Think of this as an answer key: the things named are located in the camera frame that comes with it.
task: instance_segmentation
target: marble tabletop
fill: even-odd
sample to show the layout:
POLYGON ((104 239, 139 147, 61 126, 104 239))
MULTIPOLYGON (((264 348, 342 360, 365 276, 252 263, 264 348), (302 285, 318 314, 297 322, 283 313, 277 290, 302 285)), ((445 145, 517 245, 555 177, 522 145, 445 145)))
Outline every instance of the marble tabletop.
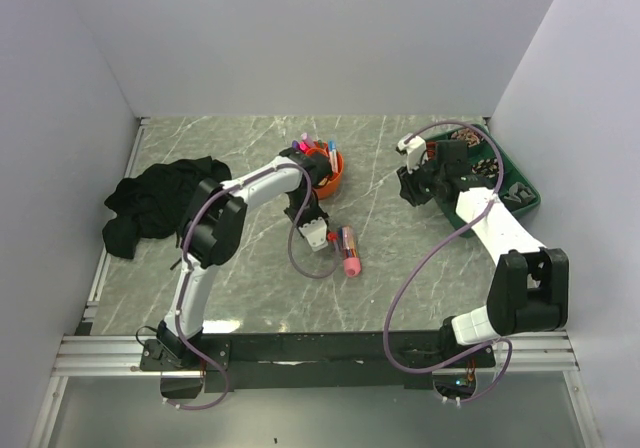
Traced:
MULTIPOLYGON (((363 271, 341 267, 324 280, 293 269, 286 251, 286 196, 247 216, 234 258, 221 267, 206 306, 207 331, 380 330, 393 295, 420 258, 452 228, 435 203, 411 207, 398 195, 395 152, 405 134, 441 117, 277 116, 152 118, 145 126, 132 176, 154 163, 211 155, 240 176, 273 159, 300 134, 335 139, 345 172, 333 197, 321 202, 336 228, 357 233, 363 271)), ((480 122, 481 118, 462 118, 480 122)), ((312 253, 295 237, 294 254, 307 270, 330 267, 332 250, 312 253)), ((175 239, 142 240, 133 261, 111 257, 94 320, 94 335, 132 334, 164 317, 179 270, 175 239)), ((479 241, 458 239, 417 276, 396 311, 394 329, 436 329, 450 315, 486 300, 493 265, 479 241)))

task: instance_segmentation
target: black fabric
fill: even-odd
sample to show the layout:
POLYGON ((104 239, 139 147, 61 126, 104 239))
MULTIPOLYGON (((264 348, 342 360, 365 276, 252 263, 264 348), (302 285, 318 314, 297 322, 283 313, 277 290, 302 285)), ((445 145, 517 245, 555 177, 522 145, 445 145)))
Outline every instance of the black fabric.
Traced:
POLYGON ((210 156, 158 163, 137 178, 125 178, 104 204, 118 215, 102 229, 107 252, 133 259, 140 238, 175 234, 193 193, 205 178, 231 179, 224 163, 210 156))

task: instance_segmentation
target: bottle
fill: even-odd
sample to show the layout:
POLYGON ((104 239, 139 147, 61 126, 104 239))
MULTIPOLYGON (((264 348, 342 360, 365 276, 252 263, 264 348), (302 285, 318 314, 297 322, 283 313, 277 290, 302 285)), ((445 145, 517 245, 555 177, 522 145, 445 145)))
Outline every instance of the bottle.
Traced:
POLYGON ((344 267, 345 274, 352 278, 358 276, 362 270, 360 264, 360 257, 358 256, 358 250, 356 248, 356 234, 353 228, 349 225, 340 228, 339 236, 342 246, 342 266, 344 267))

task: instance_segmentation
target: green tray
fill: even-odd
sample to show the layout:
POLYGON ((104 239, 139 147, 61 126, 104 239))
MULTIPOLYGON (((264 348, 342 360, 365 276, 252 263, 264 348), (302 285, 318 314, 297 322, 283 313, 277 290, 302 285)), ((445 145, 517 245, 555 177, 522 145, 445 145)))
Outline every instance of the green tray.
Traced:
MULTIPOLYGON (((477 125, 477 124, 473 126, 475 126, 476 128, 480 128, 482 131, 487 133, 486 127, 482 125, 477 125)), ((457 130, 450 131, 448 133, 443 133, 441 135, 433 136, 431 138, 426 138, 426 141, 447 140, 451 137, 453 133, 455 133, 455 131, 457 130)), ((531 203, 523 206, 522 208, 509 209, 507 207, 507 209, 509 209, 509 211, 515 218, 520 218, 525 214, 529 213, 531 210, 533 210, 536 206, 540 204, 540 193, 538 193, 538 190, 536 190, 535 187, 531 184, 531 182, 520 172, 520 170, 518 170, 518 167, 513 163, 513 161, 511 161, 511 158, 507 156, 507 154, 504 152, 502 147, 500 147, 500 145, 498 145, 498 143, 495 140, 493 141, 498 146, 498 149, 500 150, 500 154, 502 155, 502 160, 504 162, 504 180, 502 182, 502 187, 500 188, 500 192, 499 192, 500 198, 502 198, 504 195, 507 195, 509 193, 509 188, 514 183, 517 183, 517 182, 520 182, 523 185, 526 185, 529 188, 531 188, 531 191, 535 196, 535 199, 531 203)), ((491 147, 486 141, 481 142, 479 145, 472 146, 471 148, 469 148, 469 162, 472 165, 482 159, 487 159, 487 158, 494 158, 494 155, 493 155, 493 150, 491 149, 491 147)), ((458 215, 456 215, 455 210, 438 202, 437 200, 436 202, 438 203, 438 206, 440 207, 444 215, 447 217, 447 220, 449 220, 449 223, 451 223, 451 226, 453 226, 456 230, 458 228, 463 227, 466 224, 458 215)), ((470 238, 475 236, 475 233, 473 232, 473 230, 468 230, 467 232, 463 233, 461 236, 464 238, 470 238)))

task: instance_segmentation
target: white wall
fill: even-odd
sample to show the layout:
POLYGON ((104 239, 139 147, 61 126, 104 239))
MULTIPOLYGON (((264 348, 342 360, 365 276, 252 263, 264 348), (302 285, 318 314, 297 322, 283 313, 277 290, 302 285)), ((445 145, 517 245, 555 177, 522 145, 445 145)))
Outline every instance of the white wall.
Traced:
POLYGON ((0 445, 25 446, 135 120, 71 0, 0 0, 0 445))
POLYGON ((489 115, 552 0, 74 0, 138 115, 489 115))
POLYGON ((569 334, 609 448, 638 446, 640 0, 555 0, 492 128, 571 263, 569 334))

